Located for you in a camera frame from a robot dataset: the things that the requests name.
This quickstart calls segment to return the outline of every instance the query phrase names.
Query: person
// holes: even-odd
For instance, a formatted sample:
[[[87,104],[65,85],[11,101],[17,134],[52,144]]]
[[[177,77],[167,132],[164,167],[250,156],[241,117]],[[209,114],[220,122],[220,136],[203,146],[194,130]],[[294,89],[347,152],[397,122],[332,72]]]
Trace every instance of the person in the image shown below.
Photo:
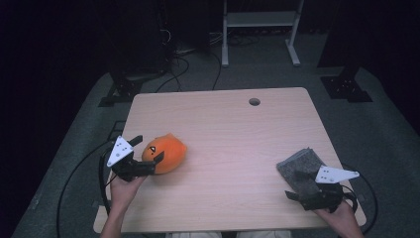
[[[111,181],[111,200],[112,207],[102,229],[101,238],[118,238],[121,237],[121,228],[124,216],[130,203],[137,194],[137,190],[147,177],[138,177],[127,182],[119,177],[115,177]],[[320,216],[327,224],[342,238],[361,238],[364,237],[352,207],[342,201],[336,211],[330,213],[328,209],[314,210],[315,214]],[[182,238],[183,234],[173,233],[167,234],[166,237]],[[257,231],[257,232],[239,232],[238,237],[255,238],[255,237],[291,237],[289,231]],[[220,232],[195,233],[195,237],[218,238],[221,237]]]

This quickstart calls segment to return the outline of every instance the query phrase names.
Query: white bracket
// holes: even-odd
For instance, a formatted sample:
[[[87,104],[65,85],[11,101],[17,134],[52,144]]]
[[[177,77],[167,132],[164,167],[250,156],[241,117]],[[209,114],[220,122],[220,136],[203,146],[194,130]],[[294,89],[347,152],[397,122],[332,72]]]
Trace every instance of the white bracket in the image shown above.
[[[119,136],[112,149],[111,156],[108,160],[108,167],[112,167],[117,162],[123,160],[126,156],[133,152],[133,147],[124,138]]]
[[[358,172],[351,172],[340,170],[336,168],[321,166],[318,171],[318,175],[315,178],[315,181],[318,183],[336,183],[343,180],[357,178],[359,176]]]

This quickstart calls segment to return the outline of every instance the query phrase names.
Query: light wood tabletop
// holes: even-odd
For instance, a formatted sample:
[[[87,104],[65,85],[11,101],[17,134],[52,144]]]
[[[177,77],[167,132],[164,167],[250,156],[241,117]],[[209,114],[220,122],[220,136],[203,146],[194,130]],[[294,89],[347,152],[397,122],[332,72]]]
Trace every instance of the light wood tabletop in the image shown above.
[[[327,166],[341,168],[306,89],[137,95],[123,133],[126,140],[143,135],[134,158],[140,160],[146,144],[167,133],[187,146],[185,160],[174,171],[145,180],[126,214],[123,232],[326,226],[286,197],[284,191],[291,188],[276,169],[277,163],[305,148],[313,149]],[[366,222],[361,208],[356,217],[360,225]],[[96,232],[106,218],[100,207]]]

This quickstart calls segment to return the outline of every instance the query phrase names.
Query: orange plush toy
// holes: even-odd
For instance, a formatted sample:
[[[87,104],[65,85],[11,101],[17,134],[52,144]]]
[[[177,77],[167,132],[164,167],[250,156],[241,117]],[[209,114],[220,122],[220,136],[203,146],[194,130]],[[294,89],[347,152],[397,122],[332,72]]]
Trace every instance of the orange plush toy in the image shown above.
[[[157,137],[145,147],[142,154],[144,162],[152,162],[160,153],[164,152],[163,160],[155,169],[155,174],[165,174],[178,167],[185,158],[186,146],[171,133]]]

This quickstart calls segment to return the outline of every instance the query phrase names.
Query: white metal stand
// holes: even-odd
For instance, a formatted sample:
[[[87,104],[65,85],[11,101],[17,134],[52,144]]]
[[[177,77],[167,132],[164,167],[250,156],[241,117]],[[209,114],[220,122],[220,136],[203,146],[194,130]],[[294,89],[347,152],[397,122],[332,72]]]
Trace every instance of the white metal stand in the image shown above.
[[[302,13],[303,2],[304,0],[299,0],[299,6],[296,11],[228,13],[228,4],[227,0],[225,0],[223,10],[222,66],[229,66],[228,28],[282,26],[292,26],[290,39],[287,39],[285,42],[293,65],[299,66],[300,61],[293,44]]]

